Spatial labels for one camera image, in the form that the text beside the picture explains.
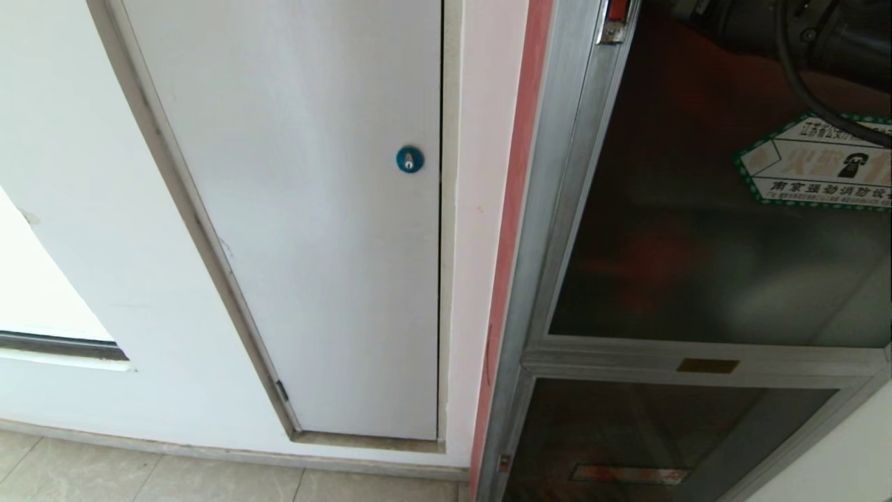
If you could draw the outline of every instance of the red trim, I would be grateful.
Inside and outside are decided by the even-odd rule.
[[[520,230],[526,173],[530,164],[530,153],[533,149],[533,130],[536,125],[536,111],[539,106],[539,91],[545,65],[545,50],[548,45],[551,6],[552,0],[530,0],[529,10],[526,14],[526,35],[520,65],[520,80],[517,87],[514,132],[511,137],[511,150],[508,158],[508,179],[505,184],[505,201],[502,206],[499,250],[496,254],[495,278],[492,285],[490,323],[484,351],[485,360],[480,381],[480,396],[477,400],[474,445],[471,451],[472,500],[476,495],[477,482],[480,480],[483,443],[490,419],[492,384],[495,381],[496,367],[499,363],[502,331],[505,329],[508,289],[511,284],[517,233]]]

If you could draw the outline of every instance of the floor tile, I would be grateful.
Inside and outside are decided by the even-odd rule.
[[[165,456],[134,502],[292,502],[302,469]]]
[[[456,483],[306,471],[294,502],[453,502]]]
[[[0,483],[0,502],[131,502],[158,458],[43,438]]]
[[[471,502],[471,485],[460,483],[458,486],[458,502]]]
[[[28,454],[40,436],[0,431],[0,481]]]

